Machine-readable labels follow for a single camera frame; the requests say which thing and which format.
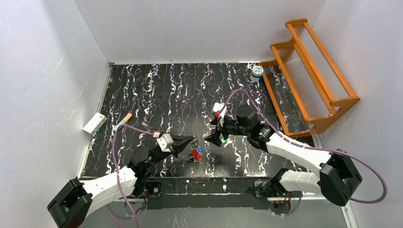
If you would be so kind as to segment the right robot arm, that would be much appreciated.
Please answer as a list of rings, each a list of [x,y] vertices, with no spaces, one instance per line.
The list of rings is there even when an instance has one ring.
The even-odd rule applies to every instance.
[[[236,119],[224,112],[223,104],[213,105],[214,117],[211,124],[214,129],[205,137],[205,141],[216,146],[222,145],[229,135],[241,135],[247,138],[251,146],[264,152],[287,158],[307,171],[280,169],[268,184],[256,189],[278,196],[293,192],[310,192],[324,196],[338,206],[345,206],[362,182],[362,176],[348,156],[337,152],[313,150],[307,144],[300,144],[283,133],[263,124],[251,106],[242,105],[237,109]]]

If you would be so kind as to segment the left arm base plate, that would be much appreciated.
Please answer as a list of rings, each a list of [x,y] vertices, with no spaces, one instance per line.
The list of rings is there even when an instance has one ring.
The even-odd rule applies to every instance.
[[[136,184],[132,193],[135,198],[158,199],[162,195],[162,183],[159,181],[147,181]]]

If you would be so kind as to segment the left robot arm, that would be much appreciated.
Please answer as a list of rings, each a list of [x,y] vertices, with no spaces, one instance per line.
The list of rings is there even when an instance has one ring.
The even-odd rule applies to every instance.
[[[196,140],[193,135],[165,133],[156,139],[154,148],[136,148],[129,163],[118,172],[93,180],[70,179],[47,205],[47,210],[57,227],[77,228],[99,208],[116,199],[143,192],[146,179],[155,173],[160,161],[171,155],[178,157]]]

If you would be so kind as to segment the keyring with coloured tags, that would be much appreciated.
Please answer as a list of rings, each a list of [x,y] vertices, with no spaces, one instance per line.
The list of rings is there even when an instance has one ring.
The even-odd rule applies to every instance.
[[[203,154],[203,148],[199,146],[199,142],[196,137],[190,142],[190,157],[187,160],[188,163],[198,162]]]

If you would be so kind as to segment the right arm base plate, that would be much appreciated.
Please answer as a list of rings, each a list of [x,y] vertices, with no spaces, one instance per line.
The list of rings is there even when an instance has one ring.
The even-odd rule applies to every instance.
[[[258,180],[253,183],[252,187],[247,190],[254,194],[257,198],[281,198],[285,201],[290,200],[292,197],[299,197],[298,191],[287,191],[277,185],[272,185],[270,181]]]

